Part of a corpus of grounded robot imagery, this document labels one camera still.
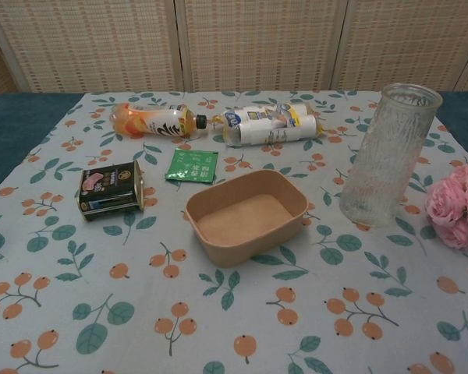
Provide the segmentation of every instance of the textured glass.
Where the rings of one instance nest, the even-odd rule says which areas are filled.
[[[383,89],[340,197],[351,221],[382,226],[393,220],[441,104],[441,96],[423,86]]]

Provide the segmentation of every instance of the canned meat tin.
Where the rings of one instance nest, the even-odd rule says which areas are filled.
[[[83,170],[78,207],[87,221],[144,209],[144,182],[137,161]]]

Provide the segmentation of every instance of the floral tablecloth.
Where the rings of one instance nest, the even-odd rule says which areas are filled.
[[[435,120],[396,224],[356,226],[339,193],[379,93],[90,93],[0,185],[2,373],[468,373],[468,252],[435,237],[427,189],[468,162]],[[309,103],[324,138],[228,148],[112,131],[112,105],[185,103],[212,116]],[[209,262],[189,222],[204,184],[166,182],[173,150],[219,152],[215,183],[261,168],[311,201],[291,241],[232,269]],[[137,159],[145,211],[87,223],[80,170]]]

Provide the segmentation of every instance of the green sachet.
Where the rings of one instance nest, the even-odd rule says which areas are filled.
[[[177,148],[165,179],[212,183],[217,159],[218,152]]]

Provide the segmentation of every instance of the kraft paper container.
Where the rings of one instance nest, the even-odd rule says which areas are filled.
[[[231,267],[293,237],[307,207],[284,175],[260,170],[193,195],[186,212],[210,260]]]

